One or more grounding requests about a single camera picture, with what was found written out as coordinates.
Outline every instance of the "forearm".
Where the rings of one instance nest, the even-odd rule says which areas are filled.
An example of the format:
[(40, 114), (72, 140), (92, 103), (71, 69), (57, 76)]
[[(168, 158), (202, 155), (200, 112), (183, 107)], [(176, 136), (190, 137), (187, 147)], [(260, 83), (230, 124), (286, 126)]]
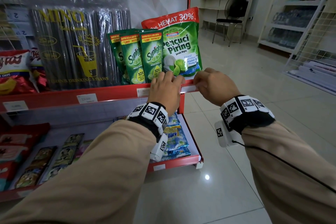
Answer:
[[(282, 124), (245, 128), (245, 145), (267, 150), (336, 188), (336, 167)], [(246, 148), (254, 181), (274, 223), (334, 223), (336, 194), (294, 168), (257, 149)]]
[(76, 163), (32, 192), (2, 223), (131, 223), (155, 143), (147, 128), (115, 122)]

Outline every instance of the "tile floor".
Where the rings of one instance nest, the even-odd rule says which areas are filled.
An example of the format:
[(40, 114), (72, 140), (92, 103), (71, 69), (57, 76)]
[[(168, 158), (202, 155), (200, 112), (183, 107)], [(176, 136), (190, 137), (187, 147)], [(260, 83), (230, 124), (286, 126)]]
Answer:
[[(203, 67), (229, 75), (242, 94), (251, 95), (336, 165), (336, 97), (282, 74), (286, 58), (248, 41), (227, 47), (222, 37), (200, 30)], [(160, 170), (146, 176), (136, 209), (135, 224), (271, 224), (255, 188), (242, 146), (221, 148), (214, 123), (218, 107), (200, 93), (185, 96), (185, 117), (204, 157), (194, 166)], [(0, 205), (5, 212), (17, 201)]]

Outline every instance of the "black cable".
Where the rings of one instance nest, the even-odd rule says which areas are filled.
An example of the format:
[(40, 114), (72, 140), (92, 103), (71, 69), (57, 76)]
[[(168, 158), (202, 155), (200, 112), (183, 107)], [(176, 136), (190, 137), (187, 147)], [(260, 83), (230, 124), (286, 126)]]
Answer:
[(301, 170), (300, 168), (298, 168), (298, 167), (292, 165), (291, 163), (288, 163), (287, 161), (283, 160), (282, 158), (279, 158), (278, 156), (274, 155), (273, 153), (271, 153), (271, 152), (269, 152), (269, 151), (267, 151), (267, 150), (264, 150), (263, 148), (260, 148), (260, 147), (258, 147), (258, 146), (248, 146), (248, 145), (244, 145), (244, 144), (242, 144), (242, 143), (240, 143), (240, 142), (233, 141), (233, 140), (232, 140), (232, 142), (233, 142), (233, 143), (240, 144), (240, 145), (244, 146), (245, 148), (251, 148), (251, 149), (256, 149), (256, 150), (261, 150), (261, 151), (263, 151), (263, 152), (266, 152), (266, 153), (268, 153), (269, 155), (271, 155), (271, 156), (277, 158), (278, 160), (282, 161), (283, 163), (285, 163), (285, 164), (289, 165), (290, 167), (294, 168), (295, 170), (297, 170), (297, 171), (303, 173), (304, 175), (307, 175), (309, 178), (311, 178), (311, 179), (313, 179), (314, 181), (318, 182), (319, 184), (323, 185), (324, 187), (326, 187), (327, 189), (331, 190), (332, 192), (336, 193), (336, 190), (333, 189), (332, 187), (330, 187), (328, 184), (325, 184), (324, 182), (320, 181), (319, 179), (317, 179), (317, 178), (311, 176), (310, 174), (308, 174), (308, 173), (306, 173), (305, 171)]

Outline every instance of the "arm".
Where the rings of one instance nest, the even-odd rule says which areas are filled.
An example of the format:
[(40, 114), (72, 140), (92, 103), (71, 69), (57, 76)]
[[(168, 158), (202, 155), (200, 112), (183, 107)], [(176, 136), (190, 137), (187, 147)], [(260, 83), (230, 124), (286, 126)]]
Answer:
[[(182, 76), (161, 72), (148, 102), (179, 107)], [(128, 120), (113, 123), (82, 157), (23, 199), (1, 223), (132, 223), (156, 137)]]
[[(241, 94), (228, 76), (211, 68), (196, 74), (194, 83), (207, 100), (218, 106)], [(239, 125), (241, 119), (234, 121)], [(267, 150), (336, 189), (336, 167), (291, 130), (273, 119), (268, 121), (238, 131), (245, 145)], [(274, 224), (335, 223), (334, 192), (266, 152), (246, 148), (246, 153), (255, 185)]]

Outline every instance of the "person's left hand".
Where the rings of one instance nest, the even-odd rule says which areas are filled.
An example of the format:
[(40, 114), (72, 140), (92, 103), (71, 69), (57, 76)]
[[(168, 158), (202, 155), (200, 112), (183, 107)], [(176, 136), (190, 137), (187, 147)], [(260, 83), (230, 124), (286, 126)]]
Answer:
[(168, 116), (173, 115), (180, 105), (180, 86), (185, 82), (182, 75), (175, 78), (172, 71), (161, 72), (152, 80), (147, 103), (158, 102), (166, 107)]

